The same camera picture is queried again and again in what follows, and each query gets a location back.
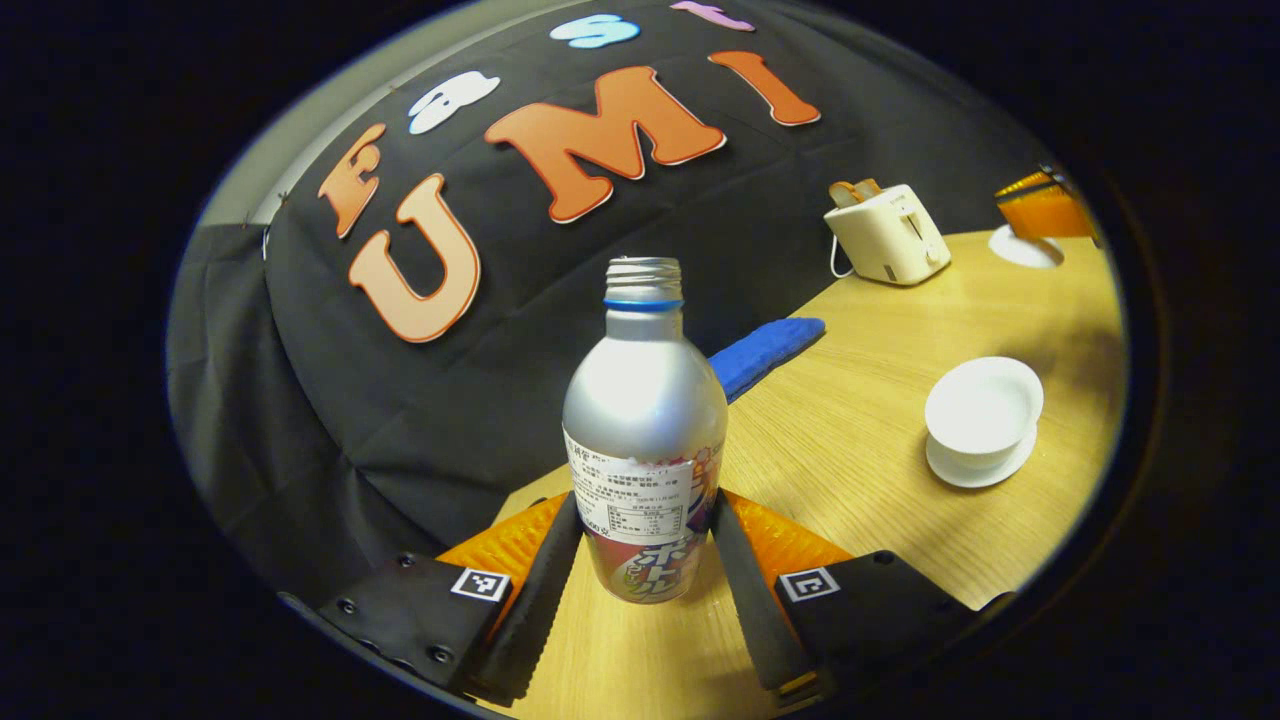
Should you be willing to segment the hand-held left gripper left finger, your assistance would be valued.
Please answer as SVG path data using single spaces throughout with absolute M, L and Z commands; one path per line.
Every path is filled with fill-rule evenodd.
M 509 706 L 529 692 L 581 536 L 566 492 L 438 556 L 403 551 L 321 603 L 282 601 L 413 685 Z

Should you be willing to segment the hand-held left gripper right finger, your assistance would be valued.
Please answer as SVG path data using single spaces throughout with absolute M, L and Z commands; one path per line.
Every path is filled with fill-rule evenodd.
M 973 609 L 892 551 L 850 553 L 728 489 L 710 533 L 759 684 L 783 711 L 878 691 L 1014 598 Z

